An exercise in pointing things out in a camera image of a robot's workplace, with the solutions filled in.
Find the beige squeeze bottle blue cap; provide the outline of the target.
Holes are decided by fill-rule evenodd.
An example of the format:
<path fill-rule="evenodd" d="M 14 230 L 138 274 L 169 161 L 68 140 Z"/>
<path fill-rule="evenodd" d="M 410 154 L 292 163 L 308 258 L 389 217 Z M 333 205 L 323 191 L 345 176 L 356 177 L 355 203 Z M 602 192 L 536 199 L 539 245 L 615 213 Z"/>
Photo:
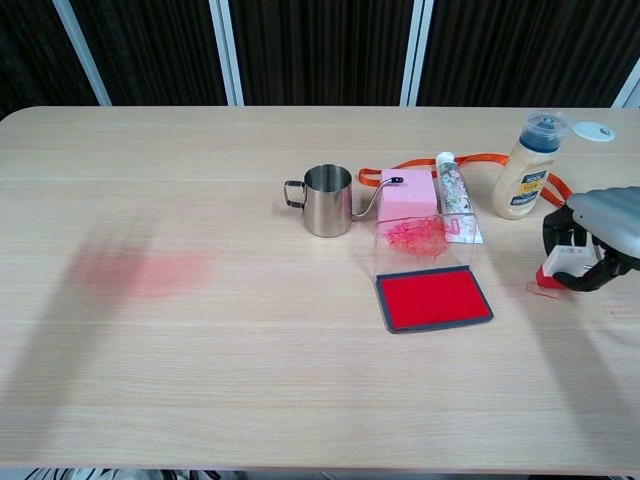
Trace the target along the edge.
<path fill-rule="evenodd" d="M 518 220 L 532 210 L 569 129 L 568 118 L 560 112 L 535 111 L 525 117 L 492 192 L 497 215 Z"/>

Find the white floral cream tube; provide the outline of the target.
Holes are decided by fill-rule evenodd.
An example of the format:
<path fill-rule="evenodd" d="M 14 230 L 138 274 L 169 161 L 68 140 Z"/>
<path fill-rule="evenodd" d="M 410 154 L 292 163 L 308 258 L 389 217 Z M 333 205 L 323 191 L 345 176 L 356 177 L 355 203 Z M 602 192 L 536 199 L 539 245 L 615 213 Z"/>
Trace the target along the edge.
<path fill-rule="evenodd" d="M 454 154 L 439 153 L 435 164 L 446 240 L 450 243 L 483 244 L 471 197 Z"/>

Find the stainless steel spouted pitcher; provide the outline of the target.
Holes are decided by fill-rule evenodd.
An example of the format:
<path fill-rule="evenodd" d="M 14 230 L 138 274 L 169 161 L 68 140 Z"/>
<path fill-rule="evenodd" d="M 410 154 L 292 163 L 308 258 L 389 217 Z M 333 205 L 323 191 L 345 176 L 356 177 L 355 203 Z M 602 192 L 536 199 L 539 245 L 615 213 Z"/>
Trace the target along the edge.
<path fill-rule="evenodd" d="M 334 238 L 348 232 L 354 221 L 365 218 L 385 187 L 404 184 L 392 176 L 383 180 L 363 211 L 353 211 L 352 175 L 344 167 L 321 164 L 312 167 L 302 180 L 286 180 L 283 195 L 286 205 L 302 211 L 308 232 L 322 238 Z"/>

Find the red ink pad clear lid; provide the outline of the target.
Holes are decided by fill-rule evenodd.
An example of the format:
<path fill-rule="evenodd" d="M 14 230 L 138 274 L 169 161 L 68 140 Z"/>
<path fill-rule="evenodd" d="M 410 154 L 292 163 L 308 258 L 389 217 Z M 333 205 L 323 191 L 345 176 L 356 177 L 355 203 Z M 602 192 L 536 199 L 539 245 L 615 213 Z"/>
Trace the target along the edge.
<path fill-rule="evenodd" d="M 373 283 L 389 332 L 444 330 L 494 318 L 471 267 L 477 236 L 471 213 L 376 224 Z"/>

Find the white partition frame post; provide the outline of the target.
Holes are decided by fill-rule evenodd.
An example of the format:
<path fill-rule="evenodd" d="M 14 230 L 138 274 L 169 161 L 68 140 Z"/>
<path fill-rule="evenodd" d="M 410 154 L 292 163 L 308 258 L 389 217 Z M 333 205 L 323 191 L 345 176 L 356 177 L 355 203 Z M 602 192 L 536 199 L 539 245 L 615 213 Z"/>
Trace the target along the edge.
<path fill-rule="evenodd" d="M 627 76 L 625 82 L 620 88 L 618 94 L 613 100 L 612 108 L 626 108 L 631 103 L 631 97 L 633 95 L 636 86 L 640 83 L 640 58 L 632 68 L 631 72 Z"/>
<path fill-rule="evenodd" d="M 229 0 L 208 0 L 227 104 L 243 107 L 244 94 Z"/>
<path fill-rule="evenodd" d="M 434 3 L 435 0 L 413 0 L 399 98 L 400 107 L 417 105 Z"/>
<path fill-rule="evenodd" d="M 53 6 L 72 44 L 81 67 L 100 106 L 110 107 L 111 98 L 95 63 L 70 0 L 52 0 Z"/>

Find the small white red stamp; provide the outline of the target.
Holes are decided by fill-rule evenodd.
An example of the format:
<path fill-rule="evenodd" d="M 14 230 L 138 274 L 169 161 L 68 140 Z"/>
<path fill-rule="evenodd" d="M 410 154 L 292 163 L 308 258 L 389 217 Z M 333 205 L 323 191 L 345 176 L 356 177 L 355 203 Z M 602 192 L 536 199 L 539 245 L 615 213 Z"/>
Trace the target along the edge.
<path fill-rule="evenodd" d="M 545 262 L 536 272 L 536 283 L 539 287 L 563 290 L 565 286 L 554 279 L 556 273 L 567 273 L 580 277 L 586 271 L 585 266 L 591 261 L 590 250 L 582 246 L 556 245 Z"/>

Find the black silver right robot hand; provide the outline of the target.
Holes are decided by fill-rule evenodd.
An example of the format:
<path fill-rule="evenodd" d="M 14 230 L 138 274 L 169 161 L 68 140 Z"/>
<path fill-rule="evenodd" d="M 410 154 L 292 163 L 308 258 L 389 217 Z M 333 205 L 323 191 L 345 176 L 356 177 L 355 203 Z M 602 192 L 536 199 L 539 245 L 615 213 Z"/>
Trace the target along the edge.
<path fill-rule="evenodd" d="M 542 236 L 547 257 L 556 245 L 590 250 L 582 276 L 553 275 L 566 290 L 595 291 L 631 270 L 640 271 L 640 187 L 574 193 L 545 216 Z"/>

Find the pink foam block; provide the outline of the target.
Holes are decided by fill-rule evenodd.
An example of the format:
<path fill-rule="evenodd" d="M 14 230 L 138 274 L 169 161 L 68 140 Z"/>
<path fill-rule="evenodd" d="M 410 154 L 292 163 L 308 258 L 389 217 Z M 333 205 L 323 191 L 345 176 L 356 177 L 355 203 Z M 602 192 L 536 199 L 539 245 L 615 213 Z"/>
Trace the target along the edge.
<path fill-rule="evenodd" d="M 383 169 L 381 179 L 401 177 L 402 183 L 389 184 L 381 191 L 378 220 L 429 217 L 438 213 L 432 174 L 422 169 Z"/>

